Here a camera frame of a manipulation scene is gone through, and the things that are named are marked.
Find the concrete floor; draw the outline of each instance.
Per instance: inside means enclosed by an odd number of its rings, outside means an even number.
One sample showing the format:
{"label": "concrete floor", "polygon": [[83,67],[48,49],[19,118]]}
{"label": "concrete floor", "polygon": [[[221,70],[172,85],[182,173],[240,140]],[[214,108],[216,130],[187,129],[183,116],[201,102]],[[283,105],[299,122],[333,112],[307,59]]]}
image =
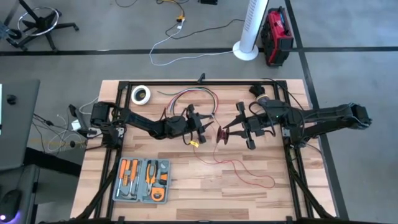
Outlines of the concrete floor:
{"label": "concrete floor", "polygon": [[[60,22],[76,22],[80,31],[53,33],[60,50],[150,49],[165,38],[179,14],[172,4],[156,5],[139,0],[121,9],[113,0],[30,0],[31,6],[56,7],[63,12]],[[220,0],[218,6],[196,1],[183,5],[187,22],[183,34],[222,26],[231,19],[244,19],[248,0]],[[4,19],[13,1],[0,2]],[[269,7],[285,6],[283,0],[270,0]],[[385,0],[301,0],[292,1],[304,47],[352,47],[398,45],[398,2]],[[20,7],[11,26],[16,26]],[[243,23],[213,30],[182,40],[170,40],[161,48],[231,47],[241,35]],[[30,50],[49,50],[44,37],[28,45]],[[0,41],[0,51],[15,51]],[[168,62],[188,54],[155,55]],[[398,215],[398,140],[394,134],[398,119],[398,52],[306,53],[320,106],[356,102],[366,106],[373,125],[365,131],[344,130],[328,134],[341,189],[351,220],[396,223]],[[82,105],[98,95],[105,79],[135,78],[303,78],[298,53],[291,53],[280,68],[268,68],[264,56],[242,62],[231,54],[184,60],[155,67],[148,55],[80,55],[0,57],[0,82],[29,78],[41,80],[36,113],[57,124],[71,103]],[[51,133],[43,131],[48,141]],[[41,148],[38,133],[32,129],[30,146]],[[60,153],[81,162],[82,150]],[[68,219],[77,179],[42,171],[42,194],[37,200],[49,202],[39,207],[37,221]],[[54,189],[62,187],[62,194]]]}

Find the computer mouse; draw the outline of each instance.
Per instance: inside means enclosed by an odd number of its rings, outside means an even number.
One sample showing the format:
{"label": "computer mouse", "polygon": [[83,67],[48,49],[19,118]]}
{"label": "computer mouse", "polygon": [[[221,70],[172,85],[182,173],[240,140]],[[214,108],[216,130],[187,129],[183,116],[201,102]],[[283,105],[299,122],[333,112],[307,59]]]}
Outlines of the computer mouse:
{"label": "computer mouse", "polygon": [[21,202],[22,192],[11,190],[0,201],[0,221],[7,223],[15,218]]}

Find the orange-handled pliers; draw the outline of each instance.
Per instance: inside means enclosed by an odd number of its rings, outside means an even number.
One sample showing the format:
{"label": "orange-handled pliers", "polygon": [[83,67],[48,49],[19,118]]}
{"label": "orange-handled pliers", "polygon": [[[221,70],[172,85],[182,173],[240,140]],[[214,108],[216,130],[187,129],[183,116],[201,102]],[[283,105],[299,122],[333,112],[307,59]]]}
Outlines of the orange-handled pliers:
{"label": "orange-handled pliers", "polygon": [[146,176],[146,182],[148,185],[147,188],[147,195],[150,195],[151,191],[152,191],[152,185],[155,183],[156,181],[156,170],[157,170],[157,161],[148,161],[148,165],[147,165],[147,176]]}

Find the wooden table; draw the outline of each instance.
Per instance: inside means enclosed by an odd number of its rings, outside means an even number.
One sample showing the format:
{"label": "wooden table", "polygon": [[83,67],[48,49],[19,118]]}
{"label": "wooden table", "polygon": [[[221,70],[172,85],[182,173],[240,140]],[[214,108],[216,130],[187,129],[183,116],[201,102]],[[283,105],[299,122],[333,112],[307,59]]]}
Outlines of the wooden table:
{"label": "wooden table", "polygon": [[[100,101],[116,99],[118,80],[103,81],[99,93]],[[300,104],[308,109],[308,100],[302,80],[287,80],[289,91]],[[130,109],[150,119],[159,119],[170,96],[161,95],[158,91],[173,93],[190,86],[150,86],[152,97],[144,106],[130,103]],[[235,103],[243,101],[247,107],[254,100],[248,92],[249,86],[208,86],[220,98],[220,107],[216,118],[224,126],[238,114]],[[270,98],[274,97],[271,87],[266,87]],[[290,99],[292,106],[298,106]],[[178,100],[176,113],[193,103],[199,113],[208,114],[213,107],[209,95],[202,92],[192,92]],[[231,130],[241,129],[240,125]],[[266,134],[254,137],[257,149],[249,150],[244,139],[232,136],[225,146],[219,144],[216,148],[218,160],[237,159],[256,175],[270,175],[276,185],[265,189],[256,185],[245,184],[234,171],[231,163],[208,165],[198,160],[191,146],[186,146],[181,138],[158,141],[152,139],[146,132],[131,126],[124,138],[123,156],[169,159],[172,163],[172,183],[169,200],[164,205],[145,203],[116,202],[113,209],[113,220],[125,216],[126,220],[285,220],[287,215],[295,216],[292,194],[284,156],[284,148],[280,128],[277,136]],[[207,162],[214,162],[213,150],[215,130],[208,128],[205,136],[207,143],[196,149],[197,156]],[[101,139],[89,141],[88,147],[99,145]],[[312,139],[311,145],[318,147],[318,141]],[[89,204],[98,190],[103,167],[105,148],[88,151],[85,154],[81,169],[75,201],[71,217],[79,215]],[[302,149],[302,157],[307,175],[309,189],[318,201],[332,215],[335,209],[331,198],[328,180],[320,152],[311,147]],[[246,181],[265,186],[271,186],[272,180],[267,177],[253,177],[236,163],[238,174]],[[300,190],[300,204],[303,215],[306,214],[303,196]],[[105,216],[108,203],[108,192],[105,193],[101,216]]]}

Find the tape roll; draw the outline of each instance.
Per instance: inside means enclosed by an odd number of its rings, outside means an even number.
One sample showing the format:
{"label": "tape roll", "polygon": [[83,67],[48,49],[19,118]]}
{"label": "tape roll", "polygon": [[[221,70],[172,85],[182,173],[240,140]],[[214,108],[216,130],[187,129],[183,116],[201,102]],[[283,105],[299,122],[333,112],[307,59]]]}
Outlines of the tape roll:
{"label": "tape roll", "polygon": [[131,93],[131,100],[136,105],[144,105],[148,103],[150,98],[150,91],[148,87],[139,85],[135,87]]}

